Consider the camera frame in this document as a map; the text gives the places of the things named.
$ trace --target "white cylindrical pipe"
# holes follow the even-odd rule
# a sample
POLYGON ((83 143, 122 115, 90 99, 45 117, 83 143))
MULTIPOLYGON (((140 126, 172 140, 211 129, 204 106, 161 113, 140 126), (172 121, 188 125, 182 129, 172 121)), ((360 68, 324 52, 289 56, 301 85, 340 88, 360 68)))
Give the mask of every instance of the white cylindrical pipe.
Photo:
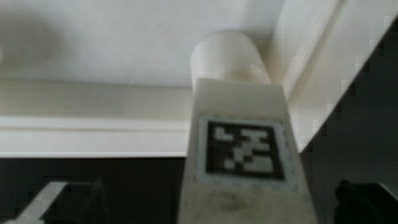
POLYGON ((269 83, 255 45, 237 32, 214 32, 202 39, 191 53, 189 68, 193 86, 196 78, 269 83))

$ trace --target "white surface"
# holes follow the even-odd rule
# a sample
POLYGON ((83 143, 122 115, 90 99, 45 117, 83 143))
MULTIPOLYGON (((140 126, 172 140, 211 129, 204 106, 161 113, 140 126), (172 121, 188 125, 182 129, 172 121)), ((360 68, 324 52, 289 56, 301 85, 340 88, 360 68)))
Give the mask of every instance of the white surface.
POLYGON ((191 90, 0 82, 1 157, 182 156, 191 90))
POLYGON ((223 31, 205 36, 191 52, 189 70, 193 84, 196 78, 269 83, 257 48, 241 33, 223 31))
POLYGON ((0 1, 0 78, 189 86, 196 41, 237 30, 264 49, 284 0, 0 1))
POLYGON ((300 150, 319 130, 395 15, 398 0, 349 0, 337 5, 287 101, 300 150))
MULTIPOLYGON (((259 83, 198 79, 195 89, 177 223, 314 224, 316 216, 292 139, 282 88, 273 85, 264 86, 259 83), (236 101, 239 97, 252 100, 236 101), (289 173, 291 175, 284 175, 285 179, 280 181, 232 176, 230 174, 221 175, 220 173, 221 178, 204 180, 196 175, 202 171, 200 143, 204 142, 198 139, 198 132, 202 131, 198 119, 207 115, 227 119, 228 122, 234 120, 239 124, 244 124, 246 120, 252 122, 260 120, 264 123, 271 120, 280 125, 284 129, 282 144, 285 145, 284 150, 278 148, 278 153, 285 153, 282 170, 284 174, 289 173)), ((214 177, 214 173, 205 172, 204 175, 205 177, 214 177)))
POLYGON ((276 84, 300 65, 291 67, 287 106, 301 151, 398 15, 398 0, 339 1, 335 10, 324 6, 333 0, 287 0, 276 23, 282 3, 0 1, 0 79, 15 80, 0 81, 0 156, 182 156, 188 88, 17 80, 189 85, 188 57, 200 38, 243 29, 260 52, 275 24, 264 64, 276 84))

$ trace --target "white wall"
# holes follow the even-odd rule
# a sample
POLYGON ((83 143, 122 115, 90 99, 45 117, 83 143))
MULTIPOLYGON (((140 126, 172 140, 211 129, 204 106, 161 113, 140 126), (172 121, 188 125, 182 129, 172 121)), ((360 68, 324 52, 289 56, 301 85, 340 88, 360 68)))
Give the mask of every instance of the white wall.
POLYGON ((220 29, 264 48, 284 0, 0 1, 0 79, 189 86, 188 58, 220 29))

